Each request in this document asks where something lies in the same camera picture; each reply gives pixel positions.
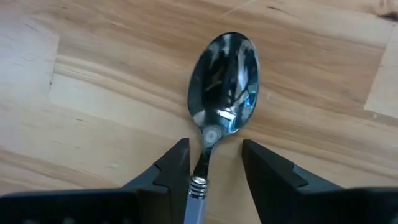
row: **wooden surface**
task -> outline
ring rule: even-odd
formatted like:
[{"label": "wooden surface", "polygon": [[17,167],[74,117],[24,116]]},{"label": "wooden surface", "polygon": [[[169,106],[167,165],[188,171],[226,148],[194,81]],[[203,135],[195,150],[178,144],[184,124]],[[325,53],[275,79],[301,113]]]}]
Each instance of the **wooden surface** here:
[{"label": "wooden surface", "polygon": [[0,193],[122,186],[184,137],[196,163],[188,81],[228,31],[255,43],[261,90],[212,157],[207,223],[259,223],[244,138],[344,187],[396,186],[398,28],[382,3],[1,1]]}]

